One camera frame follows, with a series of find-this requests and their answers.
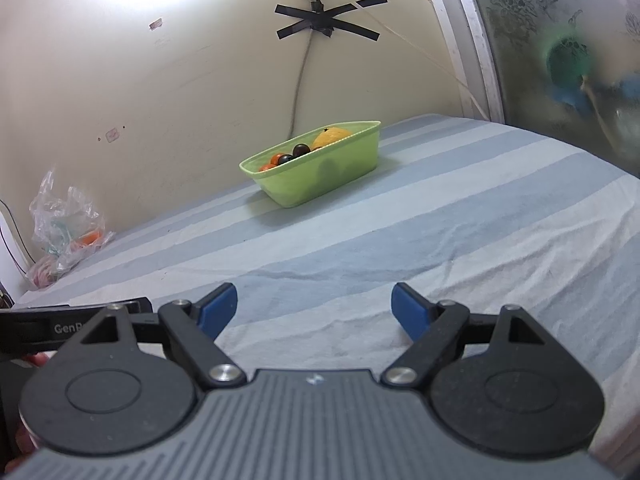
glass door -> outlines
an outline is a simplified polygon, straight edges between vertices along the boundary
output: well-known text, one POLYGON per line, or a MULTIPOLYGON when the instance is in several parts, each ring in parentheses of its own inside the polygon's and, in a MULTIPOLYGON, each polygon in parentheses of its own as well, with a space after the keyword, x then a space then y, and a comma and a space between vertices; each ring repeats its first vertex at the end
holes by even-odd
POLYGON ((492 120, 640 174, 640 0, 443 1, 465 15, 492 120))

plastic bag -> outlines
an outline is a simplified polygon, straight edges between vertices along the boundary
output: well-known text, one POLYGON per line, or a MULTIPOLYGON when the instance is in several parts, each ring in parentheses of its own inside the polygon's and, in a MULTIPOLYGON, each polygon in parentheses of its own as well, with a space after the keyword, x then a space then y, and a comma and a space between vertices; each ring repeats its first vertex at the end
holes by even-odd
POLYGON ((37 288, 44 288, 69 272, 113 238, 104 217, 77 187, 70 187, 66 200, 53 195, 53 170, 49 171, 29 206, 33 216, 33 241, 47 254, 27 272, 37 288))

white wall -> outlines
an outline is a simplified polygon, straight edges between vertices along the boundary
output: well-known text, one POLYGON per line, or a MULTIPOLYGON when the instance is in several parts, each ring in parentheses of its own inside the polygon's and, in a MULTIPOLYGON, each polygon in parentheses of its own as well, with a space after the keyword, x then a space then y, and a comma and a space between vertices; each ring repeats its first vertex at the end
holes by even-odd
MULTIPOLYGON (((2 235, 6 240, 6 244, 11 250, 11 254, 17 260, 18 264, 24 269, 29 268, 29 263, 25 256, 23 256, 21 249, 14 241, 11 234, 11 229, 4 216, 0 215, 0 228, 2 229, 2 235)), ((15 266, 14 261, 11 259, 11 255, 5 247, 4 243, 0 239, 0 282, 4 285, 6 291, 11 295, 14 301, 17 301, 21 295, 23 295, 29 288, 29 283, 22 275, 18 267, 15 266)))
MULTIPOLYGON (((323 0, 327 7, 346 0, 323 0)), ((0 0, 0 195, 21 230, 40 179, 85 189, 130 228, 238 184, 238 163, 283 140, 306 32, 276 4, 303 0, 0 0), (149 30, 162 17, 163 26, 149 30), (105 134, 118 128, 120 138, 105 134)), ((450 67, 430 0, 371 9, 450 67)), ((373 30, 366 15, 346 20, 373 30)), ((455 83, 411 47, 317 35, 298 133, 343 120, 460 115, 455 83)))

green plastic basket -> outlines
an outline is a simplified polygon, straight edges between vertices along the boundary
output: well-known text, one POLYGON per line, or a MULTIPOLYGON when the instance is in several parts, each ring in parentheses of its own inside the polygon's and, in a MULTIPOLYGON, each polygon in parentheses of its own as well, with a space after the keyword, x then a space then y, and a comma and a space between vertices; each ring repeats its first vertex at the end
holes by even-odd
POLYGON ((294 207, 350 182, 378 164, 380 121, 336 123, 302 134, 240 163, 240 169, 283 207, 294 207), (325 128, 337 126, 352 135, 266 171, 258 171, 279 152, 311 143, 325 128))

dark grape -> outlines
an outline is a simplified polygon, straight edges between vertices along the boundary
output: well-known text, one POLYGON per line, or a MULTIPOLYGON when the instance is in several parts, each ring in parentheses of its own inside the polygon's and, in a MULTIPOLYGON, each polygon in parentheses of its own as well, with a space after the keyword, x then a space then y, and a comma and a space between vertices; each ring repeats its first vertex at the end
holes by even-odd
POLYGON ((284 155, 281 155, 280 158, 278 159, 278 166, 281 166, 285 162, 289 162, 290 160, 293 160, 293 155, 289 155, 289 153, 285 153, 284 155))
POLYGON ((309 152, 311 152, 311 149, 306 144, 297 144, 293 148, 293 157, 297 158, 299 156, 306 155, 309 152))

